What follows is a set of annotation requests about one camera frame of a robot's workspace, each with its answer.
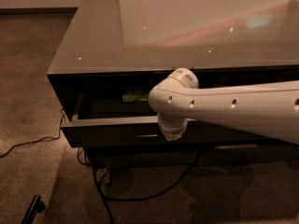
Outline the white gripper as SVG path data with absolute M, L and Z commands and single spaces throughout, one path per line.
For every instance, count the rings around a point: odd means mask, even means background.
M 158 114 L 157 117 L 160 130 L 167 141 L 177 141 L 186 132 L 186 119 L 164 114 Z

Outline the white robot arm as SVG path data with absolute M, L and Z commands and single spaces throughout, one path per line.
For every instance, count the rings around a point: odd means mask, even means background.
M 189 119 L 299 144 L 299 82 L 201 89 L 197 76 L 179 68 L 149 92 L 168 141 L 178 140 Z

